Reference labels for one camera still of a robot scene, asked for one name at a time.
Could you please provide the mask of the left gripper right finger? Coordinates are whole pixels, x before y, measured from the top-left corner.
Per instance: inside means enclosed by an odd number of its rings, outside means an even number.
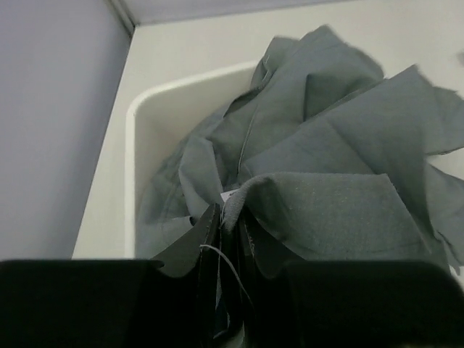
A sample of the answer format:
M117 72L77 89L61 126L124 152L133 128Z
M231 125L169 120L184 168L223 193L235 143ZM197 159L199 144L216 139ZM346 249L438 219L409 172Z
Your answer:
M235 229L250 347L461 347L463 290L413 261L306 261L244 213Z

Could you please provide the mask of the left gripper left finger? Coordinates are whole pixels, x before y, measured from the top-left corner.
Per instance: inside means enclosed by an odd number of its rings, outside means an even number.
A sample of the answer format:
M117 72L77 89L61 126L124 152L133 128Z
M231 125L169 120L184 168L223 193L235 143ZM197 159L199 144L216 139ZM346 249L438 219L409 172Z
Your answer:
M150 260L1 263L3 347L211 347L219 207Z

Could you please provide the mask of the grey shirt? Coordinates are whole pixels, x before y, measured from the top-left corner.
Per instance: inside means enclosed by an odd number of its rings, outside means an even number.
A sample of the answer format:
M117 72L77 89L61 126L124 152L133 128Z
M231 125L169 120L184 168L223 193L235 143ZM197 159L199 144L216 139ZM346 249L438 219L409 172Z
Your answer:
M416 67L381 67L322 26L276 37L250 89L206 117L152 176L136 223L153 257L212 204L243 209L306 260L463 265L463 181L428 163L463 147L463 100Z

